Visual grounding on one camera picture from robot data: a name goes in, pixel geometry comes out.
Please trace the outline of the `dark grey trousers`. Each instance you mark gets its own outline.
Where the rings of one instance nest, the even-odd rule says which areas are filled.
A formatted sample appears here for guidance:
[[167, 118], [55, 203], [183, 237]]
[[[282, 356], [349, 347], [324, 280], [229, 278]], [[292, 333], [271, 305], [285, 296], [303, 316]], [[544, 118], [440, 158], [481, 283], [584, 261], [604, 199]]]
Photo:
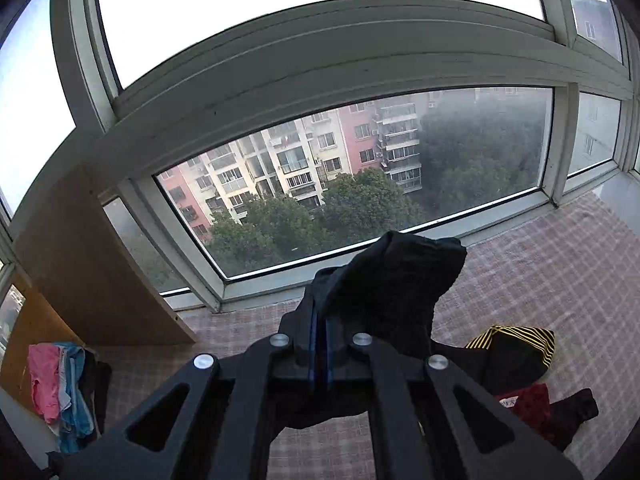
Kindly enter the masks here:
[[431, 240], [390, 231], [350, 263], [318, 271], [312, 280], [317, 330], [322, 313], [342, 321], [348, 343], [347, 377], [333, 389], [317, 389], [316, 333], [314, 388], [298, 376], [296, 365], [293, 377], [276, 381], [280, 426], [304, 429], [367, 409], [371, 377], [364, 359], [349, 347], [356, 333], [384, 341], [402, 356], [425, 359], [431, 350], [435, 304], [454, 284], [465, 259], [466, 249], [456, 238]]

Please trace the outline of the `dark brown folded clothes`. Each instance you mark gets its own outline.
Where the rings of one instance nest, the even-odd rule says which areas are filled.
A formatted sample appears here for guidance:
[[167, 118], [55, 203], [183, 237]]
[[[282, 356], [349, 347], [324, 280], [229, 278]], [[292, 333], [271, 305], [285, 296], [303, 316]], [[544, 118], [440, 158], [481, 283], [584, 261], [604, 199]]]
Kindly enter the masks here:
[[78, 387], [92, 417], [93, 430], [88, 436], [78, 439], [80, 448], [85, 448], [104, 433], [108, 387], [112, 374], [110, 364], [100, 361], [92, 351], [85, 351], [85, 364]]

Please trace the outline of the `black garment with yellow stripes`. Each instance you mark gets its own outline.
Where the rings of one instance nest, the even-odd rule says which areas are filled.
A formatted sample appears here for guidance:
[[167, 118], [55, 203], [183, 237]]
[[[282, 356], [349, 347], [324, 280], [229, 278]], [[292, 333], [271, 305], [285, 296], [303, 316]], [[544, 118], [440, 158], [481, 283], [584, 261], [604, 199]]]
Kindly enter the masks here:
[[493, 396], [533, 385], [551, 366], [555, 333], [541, 327], [493, 325], [463, 347], [431, 341], [433, 353], [454, 362]]

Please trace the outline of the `dark red garment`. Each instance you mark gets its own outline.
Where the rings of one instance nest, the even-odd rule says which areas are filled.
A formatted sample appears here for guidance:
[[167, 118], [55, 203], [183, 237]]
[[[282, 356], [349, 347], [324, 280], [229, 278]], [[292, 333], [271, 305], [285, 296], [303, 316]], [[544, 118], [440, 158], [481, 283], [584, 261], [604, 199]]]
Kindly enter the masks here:
[[589, 388], [551, 402], [547, 385], [533, 384], [497, 396], [497, 400], [561, 452], [570, 446], [582, 424], [599, 415]]

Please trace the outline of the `light blue garment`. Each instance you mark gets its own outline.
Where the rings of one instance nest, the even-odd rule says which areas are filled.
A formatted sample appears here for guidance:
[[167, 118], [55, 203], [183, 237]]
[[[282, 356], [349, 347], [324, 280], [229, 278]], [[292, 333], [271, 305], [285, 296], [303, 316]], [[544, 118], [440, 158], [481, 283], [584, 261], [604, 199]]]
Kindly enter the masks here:
[[85, 349], [72, 342], [68, 344], [70, 346], [66, 353], [66, 379], [67, 393], [72, 398], [72, 405], [63, 413], [58, 436], [60, 451], [66, 454], [78, 452], [78, 439], [88, 436], [93, 430], [92, 417], [78, 387], [85, 364]]

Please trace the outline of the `large brown wooden board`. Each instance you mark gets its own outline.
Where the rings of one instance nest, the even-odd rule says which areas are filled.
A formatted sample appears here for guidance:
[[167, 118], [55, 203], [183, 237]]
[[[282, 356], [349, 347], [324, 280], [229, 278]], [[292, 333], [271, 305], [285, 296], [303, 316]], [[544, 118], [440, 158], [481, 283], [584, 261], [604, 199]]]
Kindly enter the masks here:
[[90, 346], [194, 344], [122, 244], [84, 166], [70, 170], [17, 226], [14, 254], [32, 284]]

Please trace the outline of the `white shirt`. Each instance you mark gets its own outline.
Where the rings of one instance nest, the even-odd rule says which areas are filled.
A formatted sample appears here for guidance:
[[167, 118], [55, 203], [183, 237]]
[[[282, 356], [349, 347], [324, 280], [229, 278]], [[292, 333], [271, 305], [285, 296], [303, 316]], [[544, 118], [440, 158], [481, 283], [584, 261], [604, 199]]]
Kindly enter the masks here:
[[63, 413], [72, 405], [72, 398], [67, 393], [66, 353], [70, 346], [67, 342], [56, 342], [58, 348], [58, 418], [50, 425], [51, 431], [58, 437], [62, 426]]

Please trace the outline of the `pink shirt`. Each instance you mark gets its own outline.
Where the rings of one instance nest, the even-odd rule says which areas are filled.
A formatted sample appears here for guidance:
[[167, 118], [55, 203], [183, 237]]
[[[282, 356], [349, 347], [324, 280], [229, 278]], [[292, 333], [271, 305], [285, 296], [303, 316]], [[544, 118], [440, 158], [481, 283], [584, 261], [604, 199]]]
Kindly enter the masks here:
[[51, 425], [60, 414], [60, 402], [58, 402], [60, 348], [50, 342], [31, 344], [28, 348], [27, 365], [32, 405], [44, 422]]

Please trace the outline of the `pink plaid table cloth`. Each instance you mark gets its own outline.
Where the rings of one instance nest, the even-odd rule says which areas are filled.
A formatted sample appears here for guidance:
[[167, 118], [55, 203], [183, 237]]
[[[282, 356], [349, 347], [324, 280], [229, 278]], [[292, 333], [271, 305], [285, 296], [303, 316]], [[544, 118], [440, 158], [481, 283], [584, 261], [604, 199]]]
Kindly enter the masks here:
[[[186, 311], [191, 347], [110, 347], [100, 358], [113, 375], [106, 421], [114, 425], [201, 352], [232, 356], [272, 334], [294, 301], [262, 302], [215, 314]], [[552, 401], [590, 389], [598, 416], [566, 449], [587, 479], [596, 478], [639, 417], [639, 240], [600, 194], [468, 249], [465, 266], [438, 300], [433, 336], [461, 347], [494, 325], [536, 326], [555, 334], [544, 383]]]

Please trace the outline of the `light pine wooden panel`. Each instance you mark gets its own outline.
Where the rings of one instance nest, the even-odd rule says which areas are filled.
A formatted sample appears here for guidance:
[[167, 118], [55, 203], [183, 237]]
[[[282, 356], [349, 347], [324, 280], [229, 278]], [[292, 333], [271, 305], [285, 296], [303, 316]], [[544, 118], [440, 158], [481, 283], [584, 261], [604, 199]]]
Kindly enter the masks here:
[[84, 342], [63, 321], [47, 299], [34, 286], [27, 284], [20, 272], [12, 273], [10, 283], [26, 301], [9, 336], [8, 350], [1, 364], [1, 388], [23, 408], [35, 413], [30, 392], [28, 347], [40, 342], [74, 342], [81, 346]]

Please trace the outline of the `white window frame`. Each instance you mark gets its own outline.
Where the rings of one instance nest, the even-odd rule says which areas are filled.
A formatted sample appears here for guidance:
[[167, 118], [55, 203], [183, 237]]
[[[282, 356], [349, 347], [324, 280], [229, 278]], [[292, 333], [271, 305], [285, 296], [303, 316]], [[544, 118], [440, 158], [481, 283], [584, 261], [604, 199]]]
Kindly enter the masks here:
[[[1, 274], [28, 282], [32, 219], [73, 169], [84, 202], [120, 197], [203, 306], [246, 308], [288, 298], [354, 248], [229, 278], [200, 251], [153, 177], [184, 158], [260, 127], [329, 107], [418, 90], [481, 86], [554, 89], [550, 144], [532, 190], [420, 227], [481, 240], [561, 206], [634, 168], [639, 153], [636, 24], [617, 22], [623, 56], [578, 35], [570, 0], [541, 0], [546, 17], [465, 0], [333, 0], [232, 27], [187, 48], [126, 89], [99, 31], [99, 0], [51, 0], [55, 68], [75, 130], [21, 205], [1, 215]], [[10, 32], [29, 0], [1, 0]]]

